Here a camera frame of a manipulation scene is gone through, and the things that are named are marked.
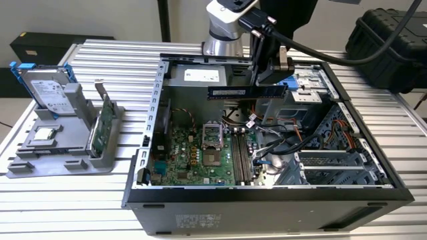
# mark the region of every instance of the electronic chip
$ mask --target electronic chip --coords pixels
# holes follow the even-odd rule
[[[179,172],[178,173],[178,179],[188,179],[187,176],[188,176],[187,172]]]
[[[204,166],[220,166],[222,159],[220,159],[220,151],[218,150],[204,150],[203,151],[203,165]]]

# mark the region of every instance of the power supply label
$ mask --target power supply label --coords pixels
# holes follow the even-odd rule
[[[176,226],[180,229],[218,228],[220,226],[220,214],[176,214]]]
[[[75,114],[74,106],[64,94],[62,85],[54,80],[32,80],[31,85],[46,108],[59,115]]]
[[[184,81],[218,83],[220,81],[220,71],[208,69],[187,69],[184,72]]]

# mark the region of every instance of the blue connector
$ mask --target blue connector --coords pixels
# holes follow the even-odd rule
[[[258,163],[258,164],[268,164],[268,165],[272,165],[272,162],[271,162],[271,161],[258,160],[256,163]]]
[[[278,83],[278,85],[284,85],[284,84],[287,84],[287,89],[290,89],[291,91],[296,91],[300,88],[300,85],[296,82],[294,75]]]
[[[74,83],[78,83],[78,79],[76,79],[76,76],[75,76],[74,68],[72,68],[72,66],[68,64],[68,62],[66,62],[64,68],[67,69],[70,80],[71,80]]]

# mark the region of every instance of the cable connector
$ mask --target cable connector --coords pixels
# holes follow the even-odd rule
[[[250,11],[239,18],[240,27],[252,33],[258,38],[263,35],[270,36],[275,29],[276,20],[266,12],[252,7]]]

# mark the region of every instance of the slotted metal surface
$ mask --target slotted metal surface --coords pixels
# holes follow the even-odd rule
[[[0,239],[147,238],[134,213],[120,209],[131,157],[143,141],[147,107],[160,53],[199,54],[199,44],[88,40],[70,51],[84,95],[100,106],[95,79],[126,107],[115,168],[108,174],[8,179],[4,174],[36,115],[28,106],[0,144]],[[343,58],[345,54],[326,51]],[[291,51],[295,60],[314,60]],[[192,239],[427,239],[427,138],[426,125],[403,99],[371,88],[351,67],[331,68],[353,98],[389,159],[411,190],[415,202],[353,232],[326,234],[210,235]]]

